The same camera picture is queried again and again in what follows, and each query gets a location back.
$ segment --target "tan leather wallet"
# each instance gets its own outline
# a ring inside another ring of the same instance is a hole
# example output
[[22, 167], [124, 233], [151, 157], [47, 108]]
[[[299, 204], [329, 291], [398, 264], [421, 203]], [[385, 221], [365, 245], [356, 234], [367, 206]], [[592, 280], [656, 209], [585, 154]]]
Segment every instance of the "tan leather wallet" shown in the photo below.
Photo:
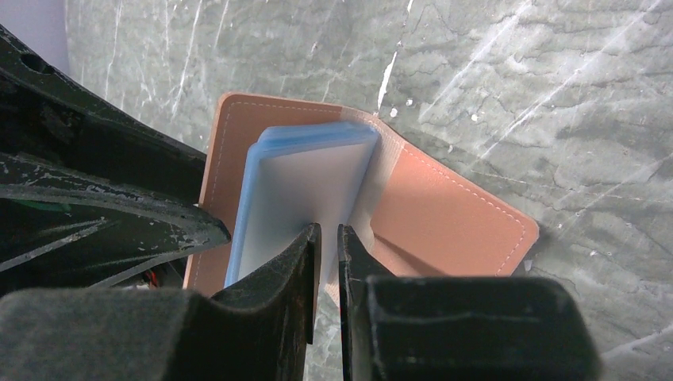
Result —
[[[530, 217], [467, 181], [400, 137], [377, 117], [324, 103], [253, 94], [220, 99], [199, 205], [236, 228], [245, 160], [272, 126], [358, 121], [381, 141], [349, 225], [396, 275], [511, 275], [538, 237]], [[191, 256], [184, 287], [212, 295], [225, 282], [231, 245]], [[325, 289], [338, 301], [336, 265]]]

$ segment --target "marble countertop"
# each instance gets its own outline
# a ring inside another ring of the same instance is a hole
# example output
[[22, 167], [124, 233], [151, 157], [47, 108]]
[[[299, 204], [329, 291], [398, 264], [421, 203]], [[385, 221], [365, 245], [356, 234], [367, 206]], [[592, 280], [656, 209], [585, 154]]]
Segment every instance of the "marble countertop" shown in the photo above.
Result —
[[[67, 0], [71, 76], [205, 150], [226, 91], [378, 113], [535, 218], [605, 379], [673, 379], [673, 0]], [[306, 379], [341, 379], [324, 295]]]

